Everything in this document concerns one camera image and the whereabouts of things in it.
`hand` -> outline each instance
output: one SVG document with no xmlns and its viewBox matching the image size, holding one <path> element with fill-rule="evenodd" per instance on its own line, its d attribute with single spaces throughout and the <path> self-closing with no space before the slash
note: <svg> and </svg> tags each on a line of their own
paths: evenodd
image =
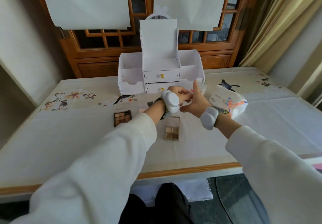
<svg viewBox="0 0 322 224">
<path fill-rule="evenodd" d="M 211 104 L 207 101 L 207 99 L 201 95 L 197 80 L 194 81 L 194 94 L 192 97 L 192 103 L 186 106 L 182 106 L 180 108 L 181 112 L 189 112 L 193 114 L 195 117 L 200 118 L 202 113 L 206 110 L 206 108 L 211 107 Z"/>
<path fill-rule="evenodd" d="M 177 94 L 177 96 L 179 97 L 179 106 L 182 105 L 183 101 L 190 103 L 192 94 L 186 88 L 171 86 L 171 87 L 168 87 L 168 90 Z"/>
</svg>

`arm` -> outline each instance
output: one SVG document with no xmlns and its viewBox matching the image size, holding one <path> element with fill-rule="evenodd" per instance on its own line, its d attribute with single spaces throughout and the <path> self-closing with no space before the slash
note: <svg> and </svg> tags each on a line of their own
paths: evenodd
<svg viewBox="0 0 322 224">
<path fill-rule="evenodd" d="M 211 104 L 194 83 L 193 102 L 181 107 L 200 117 Z M 243 166 L 250 185 L 263 202 L 271 223 L 319 223 L 322 175 L 276 141 L 220 114 L 215 126 L 228 139 L 226 150 Z"/>
<path fill-rule="evenodd" d="M 177 93 L 180 102 L 192 97 L 182 87 L 168 89 Z M 118 223 L 165 109 L 159 100 L 117 126 L 68 169 L 45 182 L 30 199 L 30 214 L 13 223 Z"/>
</svg>

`drawer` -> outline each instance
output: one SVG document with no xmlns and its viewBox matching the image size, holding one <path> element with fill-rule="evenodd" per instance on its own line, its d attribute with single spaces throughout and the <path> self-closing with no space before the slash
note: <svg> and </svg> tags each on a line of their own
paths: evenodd
<svg viewBox="0 0 322 224">
<path fill-rule="evenodd" d="M 201 57 L 203 69 L 227 68 L 231 55 Z"/>
<path fill-rule="evenodd" d="M 144 72 L 145 83 L 179 81 L 179 75 L 180 70 Z"/>
<path fill-rule="evenodd" d="M 83 78 L 118 75 L 119 62 L 85 63 L 78 64 Z"/>
<path fill-rule="evenodd" d="M 170 86 L 179 86 L 179 82 L 162 82 L 162 83 L 147 83 L 147 93 L 158 93 L 167 90 Z"/>
</svg>

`person's right hand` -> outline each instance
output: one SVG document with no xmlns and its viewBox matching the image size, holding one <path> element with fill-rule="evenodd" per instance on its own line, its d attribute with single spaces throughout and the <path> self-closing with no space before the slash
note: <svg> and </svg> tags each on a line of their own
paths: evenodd
<svg viewBox="0 0 322 224">
<path fill-rule="evenodd" d="M 211 104 L 207 99 L 200 93 L 197 80 L 194 81 L 194 94 L 192 96 L 192 103 L 189 105 L 182 106 L 181 112 L 189 112 L 194 116 L 200 118 L 206 108 L 211 107 Z"/>
</svg>

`black pants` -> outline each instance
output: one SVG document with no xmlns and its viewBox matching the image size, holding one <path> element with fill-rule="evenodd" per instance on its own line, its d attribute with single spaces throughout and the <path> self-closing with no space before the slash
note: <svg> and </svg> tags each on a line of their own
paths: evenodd
<svg viewBox="0 0 322 224">
<path fill-rule="evenodd" d="M 174 183 L 162 184 L 155 198 L 154 223 L 193 224 L 190 205 Z M 145 203 L 136 195 L 130 194 L 121 214 L 119 224 L 150 223 Z"/>
</svg>

